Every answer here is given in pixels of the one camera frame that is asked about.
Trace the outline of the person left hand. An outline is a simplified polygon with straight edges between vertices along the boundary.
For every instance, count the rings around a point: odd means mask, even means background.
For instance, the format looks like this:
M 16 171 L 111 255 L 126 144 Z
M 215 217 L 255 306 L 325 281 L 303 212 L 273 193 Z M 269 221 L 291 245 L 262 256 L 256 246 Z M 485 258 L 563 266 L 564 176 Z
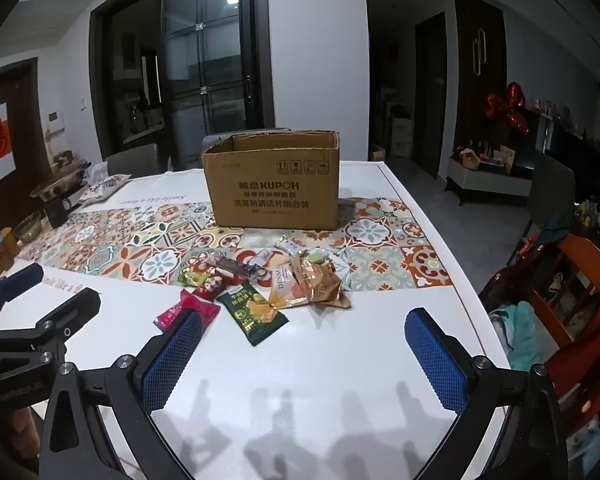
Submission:
M 9 425 L 12 428 L 12 446 L 27 460 L 38 457 L 41 440 L 35 427 L 32 410 L 20 408 L 8 415 Z

